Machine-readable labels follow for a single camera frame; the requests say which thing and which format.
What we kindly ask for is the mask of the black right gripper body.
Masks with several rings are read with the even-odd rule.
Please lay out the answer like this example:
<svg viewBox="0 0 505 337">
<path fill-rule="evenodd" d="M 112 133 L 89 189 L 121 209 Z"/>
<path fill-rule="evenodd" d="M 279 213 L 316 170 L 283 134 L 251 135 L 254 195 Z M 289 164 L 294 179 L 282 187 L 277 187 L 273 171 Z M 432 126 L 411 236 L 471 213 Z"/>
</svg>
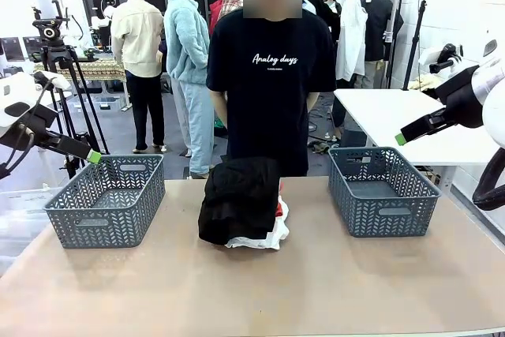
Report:
<svg viewBox="0 0 505 337">
<path fill-rule="evenodd" d="M 478 66 L 465 68 L 436 88 L 435 93 L 445 106 L 441 118 L 447 125 L 459 124 L 466 128 L 483 126 L 483 107 L 472 87 L 473 74 L 477 68 Z"/>
</svg>

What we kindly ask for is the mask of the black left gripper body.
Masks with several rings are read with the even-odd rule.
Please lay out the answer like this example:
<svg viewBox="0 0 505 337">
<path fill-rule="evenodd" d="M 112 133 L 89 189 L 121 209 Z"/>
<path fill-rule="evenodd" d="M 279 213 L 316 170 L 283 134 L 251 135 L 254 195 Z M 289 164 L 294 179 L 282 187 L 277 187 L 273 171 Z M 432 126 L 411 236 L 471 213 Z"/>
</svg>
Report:
<svg viewBox="0 0 505 337">
<path fill-rule="evenodd" d="M 37 106 L 29 110 L 20 119 L 35 135 L 35 143 L 47 143 L 53 133 L 49 130 L 57 117 L 57 112 L 46 106 Z"/>
</svg>

